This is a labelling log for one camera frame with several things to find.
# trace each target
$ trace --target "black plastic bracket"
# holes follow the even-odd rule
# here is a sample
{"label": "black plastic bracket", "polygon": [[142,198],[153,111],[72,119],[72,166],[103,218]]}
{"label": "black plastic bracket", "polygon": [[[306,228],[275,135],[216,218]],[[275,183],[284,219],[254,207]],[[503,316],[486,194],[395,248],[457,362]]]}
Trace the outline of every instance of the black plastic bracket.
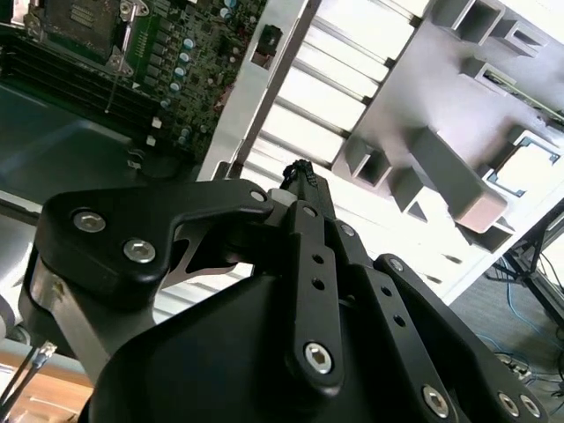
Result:
{"label": "black plastic bracket", "polygon": [[[334,397],[344,379],[335,255],[325,246],[323,215],[310,203],[294,202],[286,223],[294,306],[287,362],[311,392],[321,399]],[[310,362],[308,348],[314,349]]]}
{"label": "black plastic bracket", "polygon": [[[46,266],[68,282],[112,307],[135,309],[154,298],[167,275],[180,225],[262,221],[272,209],[266,193],[243,180],[65,193],[43,207],[35,247]],[[73,218],[85,211],[100,215],[106,227],[97,233],[79,230]],[[135,263],[124,255],[132,239],[151,243],[156,251],[151,262]]]}
{"label": "black plastic bracket", "polygon": [[[394,281],[439,372],[451,375],[442,380],[449,390],[456,392],[457,402],[470,421],[548,421],[541,412],[542,405],[534,403],[531,392],[404,261],[386,254],[378,257],[374,267]],[[524,397],[537,406],[538,417],[528,409]],[[513,407],[514,414],[508,407]]]}

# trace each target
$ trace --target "black cable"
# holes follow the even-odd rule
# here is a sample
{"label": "black cable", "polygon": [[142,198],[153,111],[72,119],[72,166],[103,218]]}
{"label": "black cable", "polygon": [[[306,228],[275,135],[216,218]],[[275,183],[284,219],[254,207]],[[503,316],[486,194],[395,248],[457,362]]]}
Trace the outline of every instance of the black cable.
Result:
{"label": "black cable", "polygon": [[560,354],[558,354],[558,359],[556,362],[556,365],[558,367],[558,374],[560,375],[560,378],[564,382],[564,370],[562,369],[562,359],[564,359],[564,351],[560,351]]}
{"label": "black cable", "polygon": [[0,406],[0,421],[5,421],[10,413],[11,408],[16,404],[18,398],[21,396],[22,392],[29,384],[29,382],[33,379],[35,375],[39,372],[40,367],[33,366],[29,369],[29,372],[26,373],[24,379],[21,381],[21,384],[14,390],[14,393],[10,395],[10,397],[6,400],[5,403]]}
{"label": "black cable", "polygon": [[548,260],[548,258],[546,258],[546,256],[543,253],[540,253],[540,256],[543,257],[543,259],[545,259],[548,265],[550,266],[551,270],[553,271],[553,275],[556,278],[556,281],[558,282],[558,285],[560,285],[560,290],[562,291],[562,293],[564,293],[564,286],[562,285],[562,282],[560,282],[560,278],[556,274],[556,270],[554,269],[553,264],[551,263],[550,260]]}
{"label": "black cable", "polygon": [[24,370],[26,369],[27,365],[29,364],[29,362],[32,360],[33,356],[35,355],[35,353],[37,353],[37,350],[39,348],[32,348],[31,351],[27,354],[27,356],[24,358],[24,360],[22,361],[22,363],[19,365],[18,370],[16,370],[16,373],[14,373],[14,376],[10,379],[10,382],[8,383],[8,386],[6,386],[6,389],[4,390],[4,392],[2,393],[2,396],[0,397],[0,404],[3,404],[6,401],[6,398],[10,395],[10,392],[12,390],[12,388],[14,387],[14,385],[16,384],[16,382],[18,381],[19,377],[21,376],[22,373],[24,373]]}

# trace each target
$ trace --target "mounting hole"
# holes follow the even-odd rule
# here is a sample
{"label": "mounting hole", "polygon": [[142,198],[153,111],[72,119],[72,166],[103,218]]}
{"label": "mounting hole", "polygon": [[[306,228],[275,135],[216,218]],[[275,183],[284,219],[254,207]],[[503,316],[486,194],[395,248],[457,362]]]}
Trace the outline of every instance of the mounting hole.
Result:
{"label": "mounting hole", "polygon": [[250,191],[250,196],[253,197],[256,201],[260,201],[261,203],[264,203],[266,201],[266,197],[262,192]]}
{"label": "mounting hole", "polygon": [[325,289],[325,284],[318,278],[312,279],[311,284],[319,291],[323,291]]}
{"label": "mounting hole", "polygon": [[312,209],[311,207],[304,206],[303,211],[306,214],[308,214],[309,216],[311,216],[312,218],[317,216],[317,212],[314,209]]}
{"label": "mounting hole", "polygon": [[405,320],[400,315],[394,315],[394,322],[396,322],[397,325],[401,326],[402,328],[405,327]]}

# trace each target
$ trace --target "metal bolt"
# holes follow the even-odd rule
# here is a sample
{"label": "metal bolt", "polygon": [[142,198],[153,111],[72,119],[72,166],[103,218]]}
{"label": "metal bolt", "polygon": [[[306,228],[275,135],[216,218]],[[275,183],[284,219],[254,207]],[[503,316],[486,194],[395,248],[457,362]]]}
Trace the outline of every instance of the metal bolt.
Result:
{"label": "metal bolt", "polygon": [[73,221],[74,226],[90,234],[103,231],[106,227],[106,220],[93,211],[81,211],[74,216]]}
{"label": "metal bolt", "polygon": [[120,12],[123,15],[128,15],[131,13],[131,4],[129,2],[122,2],[120,4]]}
{"label": "metal bolt", "polygon": [[315,216],[317,216],[317,213],[316,213],[315,210],[312,209],[311,207],[305,206],[305,207],[303,208],[303,211],[304,211],[306,214],[308,214],[309,216],[311,216],[312,218],[314,218]]}
{"label": "metal bolt", "polygon": [[127,241],[123,246],[123,254],[132,262],[144,264],[152,262],[157,252],[150,242],[131,240]]}
{"label": "metal bolt", "polygon": [[344,223],[343,225],[341,225],[341,229],[343,229],[343,232],[349,236],[354,236],[354,229],[352,229],[350,226],[348,226],[346,223]]}
{"label": "metal bolt", "polygon": [[260,201],[261,203],[266,201],[264,194],[258,191],[250,191],[250,196],[253,197],[256,201]]}
{"label": "metal bolt", "polygon": [[500,392],[498,397],[500,398],[501,405],[503,405],[503,408],[505,408],[509,414],[513,417],[519,417],[519,409],[510,397],[503,392]]}
{"label": "metal bolt", "polygon": [[527,407],[527,410],[529,410],[529,412],[531,412],[531,414],[537,419],[540,419],[540,410],[538,409],[538,406],[532,401],[532,399],[530,399],[526,395],[521,395],[520,398],[521,401],[523,401],[525,407]]}
{"label": "metal bolt", "polygon": [[390,264],[391,264],[391,267],[393,267],[397,271],[404,271],[404,266],[396,258],[391,258]]}
{"label": "metal bolt", "polygon": [[441,419],[446,419],[449,416],[449,404],[441,395],[441,392],[432,386],[423,386],[423,398],[428,407]]}
{"label": "metal bolt", "polygon": [[316,344],[315,342],[307,344],[305,355],[309,365],[313,367],[317,373],[327,375],[331,371],[333,367],[331,356],[322,345]]}

